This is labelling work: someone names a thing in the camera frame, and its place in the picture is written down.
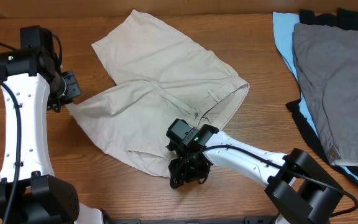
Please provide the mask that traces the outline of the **beige shorts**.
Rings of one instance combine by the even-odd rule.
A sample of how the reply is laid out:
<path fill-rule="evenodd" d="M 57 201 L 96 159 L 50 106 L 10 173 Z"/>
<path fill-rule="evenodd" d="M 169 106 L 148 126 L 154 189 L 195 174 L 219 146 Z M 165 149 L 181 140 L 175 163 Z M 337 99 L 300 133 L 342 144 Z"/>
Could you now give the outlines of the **beige shorts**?
<path fill-rule="evenodd" d="M 176 155 L 166 132 L 176 119 L 223 128 L 249 92 L 214 52 L 144 12 L 92 47 L 115 86 L 68 110 L 100 150 L 153 176 L 169 176 Z"/>

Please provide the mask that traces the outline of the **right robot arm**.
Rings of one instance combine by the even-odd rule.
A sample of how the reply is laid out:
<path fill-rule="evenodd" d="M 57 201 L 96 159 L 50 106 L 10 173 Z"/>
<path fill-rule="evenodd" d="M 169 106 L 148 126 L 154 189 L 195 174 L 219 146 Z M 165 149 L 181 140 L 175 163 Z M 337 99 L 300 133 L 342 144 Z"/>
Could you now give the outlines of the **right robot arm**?
<path fill-rule="evenodd" d="M 275 223 L 329 223 L 343 198 L 342 187 L 305 151 L 258 149 L 210 125 L 192 128 L 181 119 L 168 128 L 170 186 L 203 184 L 211 166 L 232 169 L 264 186 L 279 215 Z"/>

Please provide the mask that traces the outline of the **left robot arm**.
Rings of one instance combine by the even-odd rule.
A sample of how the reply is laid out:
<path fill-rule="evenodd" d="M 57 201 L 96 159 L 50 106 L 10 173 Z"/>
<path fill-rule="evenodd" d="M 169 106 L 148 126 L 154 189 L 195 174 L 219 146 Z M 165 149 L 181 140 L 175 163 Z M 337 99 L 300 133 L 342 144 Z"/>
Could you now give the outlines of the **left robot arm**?
<path fill-rule="evenodd" d="M 6 112 L 0 171 L 3 223 L 110 223 L 100 209 L 80 203 L 73 185 L 54 176 L 47 142 L 47 111 L 60 112 L 81 91 L 61 72 L 54 49 L 30 44 L 0 54 Z"/>

